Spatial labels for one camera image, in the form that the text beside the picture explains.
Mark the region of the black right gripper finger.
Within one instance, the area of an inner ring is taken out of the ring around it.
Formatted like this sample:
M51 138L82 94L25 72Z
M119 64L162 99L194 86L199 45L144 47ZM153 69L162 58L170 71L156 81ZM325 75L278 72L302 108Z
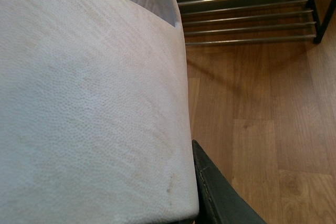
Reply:
M200 211L195 223L265 223L230 185L196 140L192 141Z

